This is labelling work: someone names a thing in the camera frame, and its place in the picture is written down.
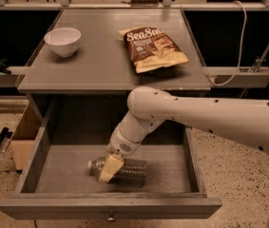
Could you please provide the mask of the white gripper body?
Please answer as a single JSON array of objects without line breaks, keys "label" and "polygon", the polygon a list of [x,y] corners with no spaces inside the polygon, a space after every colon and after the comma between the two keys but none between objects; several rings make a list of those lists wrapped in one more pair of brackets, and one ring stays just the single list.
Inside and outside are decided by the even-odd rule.
[{"label": "white gripper body", "polygon": [[106,152],[109,154],[119,154],[122,156],[130,156],[135,153],[141,144],[128,140],[117,126],[110,137]]}]

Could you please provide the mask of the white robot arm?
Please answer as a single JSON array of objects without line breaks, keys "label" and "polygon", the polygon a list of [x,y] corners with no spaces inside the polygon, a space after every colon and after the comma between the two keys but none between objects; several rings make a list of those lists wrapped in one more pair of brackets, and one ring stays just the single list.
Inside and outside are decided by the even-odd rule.
[{"label": "white robot arm", "polygon": [[101,174],[110,181],[124,157],[165,121],[173,121],[269,154],[269,100],[190,98],[139,86],[127,97],[128,111],[113,131]]}]

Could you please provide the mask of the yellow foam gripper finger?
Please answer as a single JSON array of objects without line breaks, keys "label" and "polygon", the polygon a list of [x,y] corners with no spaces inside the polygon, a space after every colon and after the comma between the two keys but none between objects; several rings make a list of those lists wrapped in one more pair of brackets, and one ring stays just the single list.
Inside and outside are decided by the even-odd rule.
[{"label": "yellow foam gripper finger", "polygon": [[118,154],[109,154],[100,172],[99,181],[109,182],[124,165],[124,159]]}]

